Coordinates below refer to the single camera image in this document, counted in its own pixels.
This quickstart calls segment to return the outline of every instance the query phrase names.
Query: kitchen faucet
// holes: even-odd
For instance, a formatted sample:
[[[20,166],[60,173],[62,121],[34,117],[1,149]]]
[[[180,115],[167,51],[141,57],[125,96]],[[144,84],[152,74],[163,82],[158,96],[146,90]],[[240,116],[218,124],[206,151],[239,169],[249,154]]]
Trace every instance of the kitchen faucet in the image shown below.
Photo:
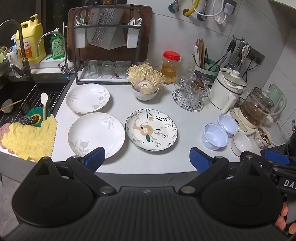
[[[46,34],[44,34],[38,41],[38,44],[37,44],[37,57],[39,57],[39,45],[40,45],[40,42],[41,40],[47,36],[47,35],[50,35],[50,34],[57,34],[59,36],[61,36],[61,38],[63,39],[63,44],[64,44],[64,55],[65,55],[65,75],[69,75],[70,72],[69,72],[69,69],[68,69],[68,61],[67,61],[67,53],[66,53],[66,40],[64,38],[64,36],[62,34],[60,34],[59,32],[56,32],[56,31],[51,31],[51,32],[48,32]]]
[[[19,24],[19,22],[17,22],[14,19],[9,19],[5,22],[3,22],[0,25],[0,31],[2,30],[2,28],[4,27],[4,25],[9,24],[9,23],[13,23],[17,26],[18,28],[18,32],[19,32],[19,36],[20,36],[20,48],[22,51],[22,64],[23,67],[21,69],[19,69],[18,67],[16,67],[15,65],[11,65],[11,67],[13,68],[13,70],[15,70],[19,75],[23,76],[24,74],[26,75],[27,79],[32,78],[32,73],[31,73],[31,69],[30,69],[30,65],[29,65],[29,61],[26,57],[26,52],[25,52],[25,47],[24,47],[24,39],[22,37],[22,27]]]

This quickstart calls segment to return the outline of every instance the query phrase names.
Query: rice cooker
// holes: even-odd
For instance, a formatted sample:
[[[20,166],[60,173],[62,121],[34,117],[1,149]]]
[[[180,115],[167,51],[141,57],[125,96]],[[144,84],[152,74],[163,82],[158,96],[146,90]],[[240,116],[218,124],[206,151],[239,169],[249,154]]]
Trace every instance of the rice cooker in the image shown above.
[[[211,103],[227,113],[244,92],[247,82],[239,77],[238,71],[221,68],[211,88],[209,100]]]

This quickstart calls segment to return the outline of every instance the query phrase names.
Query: white tray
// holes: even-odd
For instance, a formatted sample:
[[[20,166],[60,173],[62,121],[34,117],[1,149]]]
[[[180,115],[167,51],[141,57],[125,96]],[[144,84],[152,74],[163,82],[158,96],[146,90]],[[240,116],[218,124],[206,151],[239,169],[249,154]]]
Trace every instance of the white tray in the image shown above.
[[[99,73],[102,73],[102,66],[98,66],[98,71]],[[117,79],[117,78],[112,78],[112,79],[103,79],[101,78],[101,76],[99,76],[98,78],[96,79],[88,79],[87,78],[87,72],[88,72],[88,67],[85,66],[82,71],[81,71],[81,76],[79,78],[79,81],[81,82],[102,82],[102,81],[106,81],[106,82],[123,82],[123,83],[127,83],[128,82],[128,78],[126,79]]]

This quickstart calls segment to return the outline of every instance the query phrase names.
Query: kitchen floor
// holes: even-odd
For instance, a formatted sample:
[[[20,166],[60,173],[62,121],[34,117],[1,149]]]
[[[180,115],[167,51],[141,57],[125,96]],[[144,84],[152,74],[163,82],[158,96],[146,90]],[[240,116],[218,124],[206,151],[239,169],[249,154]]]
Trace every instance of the kitchen floor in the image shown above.
[[[4,186],[0,184],[0,236],[3,237],[18,225],[11,199],[20,183],[3,175],[2,181]]]

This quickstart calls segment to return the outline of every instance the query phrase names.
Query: white plate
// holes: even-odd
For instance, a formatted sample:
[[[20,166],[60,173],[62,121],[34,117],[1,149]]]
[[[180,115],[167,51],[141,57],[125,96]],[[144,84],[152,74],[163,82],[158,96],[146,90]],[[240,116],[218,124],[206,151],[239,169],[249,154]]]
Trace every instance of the white plate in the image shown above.
[[[101,146],[106,158],[120,150],[126,133],[119,120],[106,113],[90,113],[78,118],[70,127],[68,143],[72,151],[85,156]]]
[[[68,93],[66,104],[71,110],[86,114],[103,108],[109,98],[109,91],[105,87],[98,84],[84,84]]]
[[[135,145],[148,151],[167,149],[178,136],[177,127],[171,118],[152,109],[132,113],[126,120],[126,132]]]

